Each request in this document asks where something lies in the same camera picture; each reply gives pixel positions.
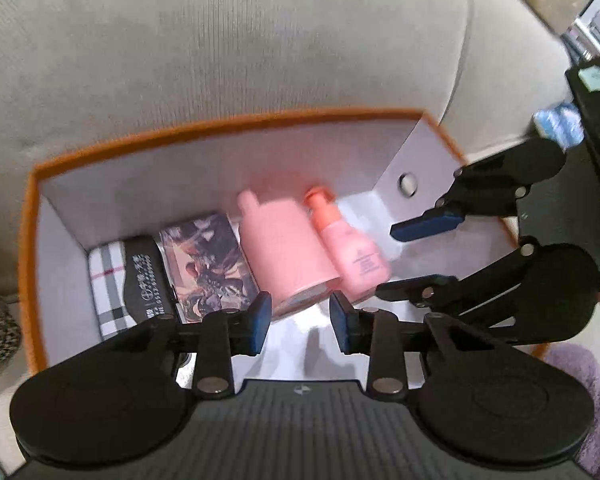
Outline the illustrated card box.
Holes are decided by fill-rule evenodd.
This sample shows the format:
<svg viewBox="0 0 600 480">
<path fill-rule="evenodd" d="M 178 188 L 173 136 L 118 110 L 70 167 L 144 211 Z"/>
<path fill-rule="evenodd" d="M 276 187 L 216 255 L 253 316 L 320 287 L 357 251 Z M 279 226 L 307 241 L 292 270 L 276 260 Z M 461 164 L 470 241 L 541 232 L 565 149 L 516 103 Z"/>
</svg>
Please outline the illustrated card box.
<svg viewBox="0 0 600 480">
<path fill-rule="evenodd" d="M 185 323 L 245 310 L 259 293 L 230 219 L 212 212 L 159 233 L 166 273 Z"/>
</svg>

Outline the small pink pump bottle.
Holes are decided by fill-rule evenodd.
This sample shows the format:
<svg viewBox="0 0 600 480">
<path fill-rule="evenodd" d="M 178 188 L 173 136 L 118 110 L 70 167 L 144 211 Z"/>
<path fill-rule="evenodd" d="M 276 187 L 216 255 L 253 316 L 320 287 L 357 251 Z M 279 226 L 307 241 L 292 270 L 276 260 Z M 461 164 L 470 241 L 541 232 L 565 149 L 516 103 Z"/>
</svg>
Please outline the small pink pump bottle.
<svg viewBox="0 0 600 480">
<path fill-rule="evenodd" d="M 376 287 L 391 275 L 389 263 L 375 241 L 343 218 L 328 188 L 310 188 L 303 203 L 340 275 L 339 289 L 344 296 L 352 304 L 373 296 Z"/>
</svg>

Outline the orange storage box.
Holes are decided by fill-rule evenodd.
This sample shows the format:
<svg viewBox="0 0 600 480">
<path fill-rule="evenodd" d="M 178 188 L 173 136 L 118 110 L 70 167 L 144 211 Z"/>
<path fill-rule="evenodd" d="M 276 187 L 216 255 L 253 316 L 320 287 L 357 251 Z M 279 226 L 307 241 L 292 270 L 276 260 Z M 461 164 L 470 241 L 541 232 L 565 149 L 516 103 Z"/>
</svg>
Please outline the orange storage box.
<svg viewBox="0 0 600 480">
<path fill-rule="evenodd" d="M 88 276 L 99 245 L 219 210 L 237 197 L 301 200 L 325 185 L 346 219 L 370 233 L 399 278 L 464 278 L 508 254 L 516 235 L 500 219 L 400 244 L 393 223 L 429 208 L 464 156 L 420 110 L 330 108 L 196 122 L 99 143 L 43 162 L 24 199 L 19 295 L 24 348 L 38 373 L 98 344 Z"/>
</svg>

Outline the large pink bottle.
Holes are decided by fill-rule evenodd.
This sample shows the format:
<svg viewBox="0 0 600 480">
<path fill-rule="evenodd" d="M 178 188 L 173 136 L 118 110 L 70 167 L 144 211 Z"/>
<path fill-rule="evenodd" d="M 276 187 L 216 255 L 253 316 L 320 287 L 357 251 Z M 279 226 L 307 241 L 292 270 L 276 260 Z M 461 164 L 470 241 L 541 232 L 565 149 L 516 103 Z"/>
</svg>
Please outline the large pink bottle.
<svg viewBox="0 0 600 480">
<path fill-rule="evenodd" d="M 276 318 L 325 299 L 340 274 L 304 209 L 292 198 L 261 203 L 250 190 L 237 197 L 242 252 Z"/>
</svg>

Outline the plaid and black pouch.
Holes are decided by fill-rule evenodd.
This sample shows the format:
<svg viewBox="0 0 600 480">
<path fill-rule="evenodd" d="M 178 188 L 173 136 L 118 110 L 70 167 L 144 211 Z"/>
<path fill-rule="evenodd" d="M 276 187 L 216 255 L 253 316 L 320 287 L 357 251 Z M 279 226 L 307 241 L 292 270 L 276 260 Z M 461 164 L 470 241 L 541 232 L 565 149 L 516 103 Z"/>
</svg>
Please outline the plaid and black pouch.
<svg viewBox="0 0 600 480">
<path fill-rule="evenodd" d="M 103 340 L 155 316 L 178 315 L 163 258 L 152 236 L 94 248 L 88 254 L 88 273 Z"/>
</svg>

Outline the purple fluffy blanket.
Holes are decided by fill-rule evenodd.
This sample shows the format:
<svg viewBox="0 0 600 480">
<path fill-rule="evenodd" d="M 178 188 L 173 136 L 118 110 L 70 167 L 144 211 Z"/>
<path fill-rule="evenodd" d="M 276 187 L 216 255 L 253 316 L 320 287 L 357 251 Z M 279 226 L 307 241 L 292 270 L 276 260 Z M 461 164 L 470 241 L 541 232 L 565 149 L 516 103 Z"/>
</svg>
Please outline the purple fluffy blanket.
<svg viewBox="0 0 600 480">
<path fill-rule="evenodd" d="M 581 430 L 582 443 L 574 461 L 593 479 L 600 479 L 600 364 L 578 344 L 552 344 L 544 362 L 572 377 L 573 384 L 579 383 L 564 400 L 568 417 L 588 424 L 588 431 Z"/>
</svg>

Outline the grey fabric sofa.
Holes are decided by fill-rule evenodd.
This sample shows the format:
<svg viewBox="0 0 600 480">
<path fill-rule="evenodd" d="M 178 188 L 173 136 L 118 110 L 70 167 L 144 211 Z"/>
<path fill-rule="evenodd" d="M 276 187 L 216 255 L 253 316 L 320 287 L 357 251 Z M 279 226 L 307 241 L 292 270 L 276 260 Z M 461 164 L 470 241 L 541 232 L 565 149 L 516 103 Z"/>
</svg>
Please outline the grey fabric sofa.
<svg viewBox="0 0 600 480">
<path fill-rule="evenodd" d="M 568 96 L 562 42 L 524 0 L 0 0 L 0 289 L 19 296 L 30 174 L 196 122 L 420 110 L 463 155 Z"/>
</svg>

